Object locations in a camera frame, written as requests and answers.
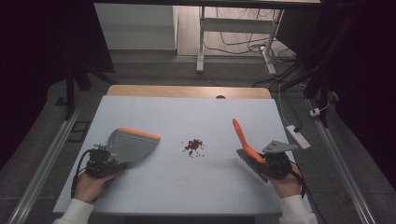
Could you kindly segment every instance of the white table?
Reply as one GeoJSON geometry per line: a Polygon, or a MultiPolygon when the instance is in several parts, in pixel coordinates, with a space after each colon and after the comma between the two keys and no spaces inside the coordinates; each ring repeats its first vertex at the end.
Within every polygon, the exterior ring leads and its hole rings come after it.
{"type": "MultiPolygon", "coordinates": [[[[124,216],[280,213],[271,184],[263,182],[236,154],[241,144],[232,119],[239,120],[256,150],[271,140],[288,141],[271,99],[105,96],[78,159],[93,144],[105,144],[119,127],[155,133],[162,139],[146,159],[118,176],[98,198],[94,212],[124,216]],[[190,157],[183,151],[193,139],[204,143],[200,156],[190,157]]],[[[70,203],[77,163],[54,212],[64,212],[70,203]]],[[[304,202],[309,208],[306,197],[304,202]]]]}

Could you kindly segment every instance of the dustpan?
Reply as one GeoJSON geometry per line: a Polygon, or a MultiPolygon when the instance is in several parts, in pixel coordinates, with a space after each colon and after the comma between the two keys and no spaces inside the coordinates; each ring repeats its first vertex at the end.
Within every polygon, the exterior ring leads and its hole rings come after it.
{"type": "Polygon", "coordinates": [[[137,162],[147,157],[160,139],[156,134],[118,128],[109,136],[107,150],[119,162],[137,162]]]}

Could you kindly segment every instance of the white wall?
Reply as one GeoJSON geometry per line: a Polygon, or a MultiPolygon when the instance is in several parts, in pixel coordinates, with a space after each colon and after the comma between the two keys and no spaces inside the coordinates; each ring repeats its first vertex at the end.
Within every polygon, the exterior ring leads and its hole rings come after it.
{"type": "Polygon", "coordinates": [[[94,5],[109,49],[177,48],[175,7],[94,5]]]}

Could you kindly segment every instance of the aluminum rail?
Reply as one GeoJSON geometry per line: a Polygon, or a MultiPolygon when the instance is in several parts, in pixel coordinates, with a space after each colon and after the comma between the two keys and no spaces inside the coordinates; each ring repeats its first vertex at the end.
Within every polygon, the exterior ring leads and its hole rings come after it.
{"type": "Polygon", "coordinates": [[[73,125],[78,117],[79,112],[81,111],[82,106],[84,105],[86,100],[86,94],[83,94],[82,99],[80,100],[78,107],[75,112],[71,115],[69,120],[65,120],[59,131],[56,133],[55,138],[53,139],[49,149],[44,156],[44,159],[41,161],[37,170],[35,171],[35,175],[27,186],[25,192],[21,196],[18,205],[15,207],[14,212],[11,215],[11,218],[7,223],[24,223],[26,218],[29,216],[30,211],[35,204],[35,200],[38,197],[41,189],[44,186],[44,183],[47,180],[47,177],[50,174],[50,170],[53,167],[56,159],[58,158],[59,153],[61,152],[62,147],[64,146],[64,142],[67,138],[67,135],[70,133],[70,130],[73,128],[73,125]]]}
{"type": "MultiPolygon", "coordinates": [[[[306,99],[306,103],[310,108],[314,108],[311,102],[306,99]]],[[[317,124],[318,131],[326,145],[326,148],[329,150],[330,155],[332,157],[332,162],[335,165],[335,168],[338,171],[341,179],[344,182],[346,190],[352,198],[352,202],[355,205],[356,211],[358,212],[359,217],[361,218],[361,223],[365,224],[375,224],[375,218],[365,201],[363,194],[361,193],[361,189],[353,178],[352,174],[349,172],[347,167],[347,163],[345,162],[342,154],[340,153],[340,149],[335,144],[332,134],[326,129],[321,121],[316,118],[315,123],[317,124]]]]}

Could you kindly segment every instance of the orange brush handle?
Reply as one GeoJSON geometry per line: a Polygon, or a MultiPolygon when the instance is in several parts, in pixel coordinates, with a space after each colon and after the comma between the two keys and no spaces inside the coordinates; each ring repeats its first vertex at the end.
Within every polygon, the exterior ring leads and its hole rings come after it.
{"type": "Polygon", "coordinates": [[[242,132],[242,128],[238,123],[238,120],[233,119],[233,127],[235,128],[235,131],[236,131],[236,134],[238,135],[239,141],[241,141],[242,148],[249,155],[249,157],[253,158],[254,160],[256,160],[258,162],[265,163],[265,160],[259,155],[259,153],[257,153],[257,151],[254,150],[254,148],[248,144],[248,142],[244,136],[244,133],[242,132]]]}

